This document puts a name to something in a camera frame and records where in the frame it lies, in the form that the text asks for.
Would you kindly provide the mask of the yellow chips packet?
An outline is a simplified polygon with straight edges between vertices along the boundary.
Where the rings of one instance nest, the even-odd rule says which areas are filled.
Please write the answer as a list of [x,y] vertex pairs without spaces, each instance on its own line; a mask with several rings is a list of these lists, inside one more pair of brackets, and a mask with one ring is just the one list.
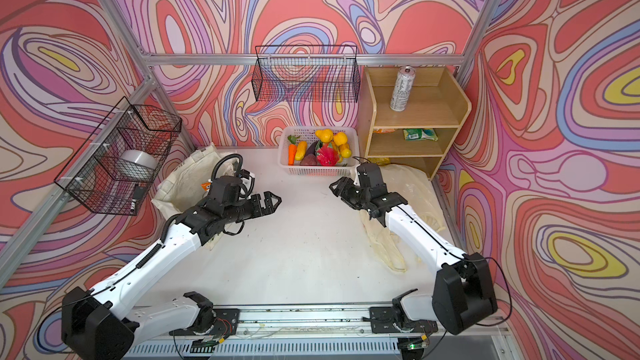
[[391,163],[390,158],[368,158],[368,161],[370,161],[371,163],[375,163],[380,167],[385,167],[387,165],[390,165]]

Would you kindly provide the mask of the white tape roll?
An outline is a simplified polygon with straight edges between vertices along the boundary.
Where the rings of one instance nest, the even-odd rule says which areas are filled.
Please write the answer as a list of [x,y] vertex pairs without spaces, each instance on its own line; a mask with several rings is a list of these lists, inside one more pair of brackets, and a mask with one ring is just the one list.
[[151,154],[130,149],[120,155],[116,170],[125,178],[141,182],[150,180],[157,166],[158,161]]

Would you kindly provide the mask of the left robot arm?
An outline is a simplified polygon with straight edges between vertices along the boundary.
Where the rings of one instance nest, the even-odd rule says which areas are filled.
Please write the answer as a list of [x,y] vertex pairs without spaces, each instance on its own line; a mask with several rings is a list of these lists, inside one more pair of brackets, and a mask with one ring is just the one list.
[[213,303],[195,291],[169,303],[136,310],[140,298],[191,253],[231,224],[271,215],[282,200],[266,191],[252,193],[242,178],[222,176],[207,195],[163,227],[159,240],[112,276],[90,289],[74,288],[63,298],[61,340],[82,359],[121,359],[130,348],[165,333],[184,329],[210,333],[218,316]]

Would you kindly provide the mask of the toy carrot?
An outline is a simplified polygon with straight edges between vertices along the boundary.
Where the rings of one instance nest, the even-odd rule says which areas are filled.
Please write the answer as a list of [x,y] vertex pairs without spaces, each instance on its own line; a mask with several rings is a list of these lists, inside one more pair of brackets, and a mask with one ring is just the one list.
[[296,161],[296,155],[298,151],[298,140],[300,136],[298,135],[288,135],[288,166],[293,166]]

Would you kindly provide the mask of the toy dark red fruit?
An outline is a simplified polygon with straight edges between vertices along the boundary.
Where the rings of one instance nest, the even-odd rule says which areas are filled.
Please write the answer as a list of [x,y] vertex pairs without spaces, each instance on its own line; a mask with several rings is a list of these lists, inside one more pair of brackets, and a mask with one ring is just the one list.
[[316,167],[319,165],[319,163],[315,155],[309,154],[303,158],[303,160],[300,162],[300,165],[304,167]]

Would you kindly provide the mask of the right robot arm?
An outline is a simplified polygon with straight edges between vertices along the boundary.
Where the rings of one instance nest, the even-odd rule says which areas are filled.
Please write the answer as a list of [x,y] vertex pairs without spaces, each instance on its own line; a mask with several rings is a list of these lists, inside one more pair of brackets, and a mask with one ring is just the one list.
[[459,335],[480,326],[498,311],[489,263],[480,253],[465,253],[423,221],[400,193],[388,190],[380,166],[362,163],[356,178],[341,177],[329,185],[332,194],[351,209],[397,235],[431,270],[433,291],[412,289],[392,300],[391,315],[370,317],[372,323],[390,323],[406,330],[409,323],[438,322],[446,332]]

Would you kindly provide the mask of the green snack packet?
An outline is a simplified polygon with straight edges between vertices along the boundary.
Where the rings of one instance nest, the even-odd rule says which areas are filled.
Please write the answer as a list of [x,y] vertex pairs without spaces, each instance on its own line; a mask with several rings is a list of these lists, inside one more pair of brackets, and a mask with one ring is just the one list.
[[438,135],[432,128],[405,128],[403,138],[406,141],[438,141]]

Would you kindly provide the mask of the toy yellow corn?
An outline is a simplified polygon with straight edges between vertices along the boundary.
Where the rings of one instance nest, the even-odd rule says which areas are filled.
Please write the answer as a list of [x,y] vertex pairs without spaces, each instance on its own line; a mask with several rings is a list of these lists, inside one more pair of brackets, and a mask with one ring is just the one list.
[[306,152],[308,150],[308,143],[306,141],[299,141],[295,153],[295,161],[301,162],[306,156]]

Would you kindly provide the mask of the toy pink dragon fruit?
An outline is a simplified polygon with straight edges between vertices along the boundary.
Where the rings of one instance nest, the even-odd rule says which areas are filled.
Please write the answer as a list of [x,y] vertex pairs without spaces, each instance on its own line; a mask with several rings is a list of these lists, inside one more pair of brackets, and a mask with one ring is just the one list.
[[340,162],[340,155],[334,142],[321,144],[318,146],[316,158],[319,165],[323,167],[335,167]]

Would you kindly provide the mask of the toy purple eggplant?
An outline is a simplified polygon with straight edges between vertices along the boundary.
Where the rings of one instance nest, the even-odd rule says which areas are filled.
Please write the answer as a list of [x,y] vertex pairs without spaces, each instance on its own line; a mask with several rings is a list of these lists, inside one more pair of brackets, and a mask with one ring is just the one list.
[[307,151],[306,151],[306,153],[305,153],[305,155],[304,155],[304,156],[305,156],[305,157],[306,157],[306,156],[310,156],[310,155],[312,155],[312,156],[316,156],[316,152],[317,152],[317,150],[318,150],[318,146],[319,146],[320,144],[321,144],[321,142],[320,142],[319,140],[317,140],[317,141],[315,141],[315,142],[311,143],[310,145],[308,145],[308,149],[307,149]]

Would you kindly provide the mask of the white perforated plastic basket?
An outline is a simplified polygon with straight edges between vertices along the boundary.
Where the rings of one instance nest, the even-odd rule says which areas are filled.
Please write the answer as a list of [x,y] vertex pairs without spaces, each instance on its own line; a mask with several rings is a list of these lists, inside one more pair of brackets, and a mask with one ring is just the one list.
[[360,156],[354,128],[286,127],[279,166],[291,175],[350,177]]

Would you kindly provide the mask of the cream plastic grocery bag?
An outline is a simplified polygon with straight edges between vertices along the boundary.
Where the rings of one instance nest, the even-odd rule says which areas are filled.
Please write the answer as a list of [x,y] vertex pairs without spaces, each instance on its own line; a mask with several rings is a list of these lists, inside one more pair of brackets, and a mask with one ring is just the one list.
[[[409,205],[421,220],[451,242],[452,237],[443,210],[426,173],[398,164],[386,165],[380,167],[380,170],[388,191],[397,192],[408,200]],[[370,248],[389,270],[395,273],[406,273],[407,259],[421,263],[420,258],[412,251],[398,247],[401,243],[398,235],[384,228],[378,220],[370,219],[365,210],[361,210],[359,216]]]

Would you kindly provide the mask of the leaf print canvas tote bag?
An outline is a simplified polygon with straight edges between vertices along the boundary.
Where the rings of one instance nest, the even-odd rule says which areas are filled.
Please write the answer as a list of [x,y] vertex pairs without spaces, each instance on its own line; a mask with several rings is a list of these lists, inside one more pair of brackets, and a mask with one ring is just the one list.
[[168,236],[168,228],[173,225],[172,216],[180,216],[185,210],[196,206],[207,197],[208,191],[201,187],[210,181],[214,167],[223,159],[213,144],[199,149],[184,160],[159,186],[153,205],[166,218],[161,237],[154,244],[156,248],[164,245],[163,238]]

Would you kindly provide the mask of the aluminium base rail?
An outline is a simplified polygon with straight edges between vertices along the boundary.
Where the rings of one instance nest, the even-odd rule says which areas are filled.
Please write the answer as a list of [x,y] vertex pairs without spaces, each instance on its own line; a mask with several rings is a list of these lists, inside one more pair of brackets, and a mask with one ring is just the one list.
[[136,338],[108,334],[87,359],[520,359],[512,332],[489,319],[454,335],[435,321],[402,321],[385,303],[222,307],[203,334],[161,321],[149,308],[129,320]]

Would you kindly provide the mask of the toy yellow pear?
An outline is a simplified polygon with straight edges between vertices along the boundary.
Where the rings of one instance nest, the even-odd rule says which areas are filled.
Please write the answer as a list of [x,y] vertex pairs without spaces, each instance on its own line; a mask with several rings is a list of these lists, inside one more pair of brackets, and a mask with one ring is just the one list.
[[333,141],[334,133],[331,129],[320,129],[315,132],[316,137],[324,144]]

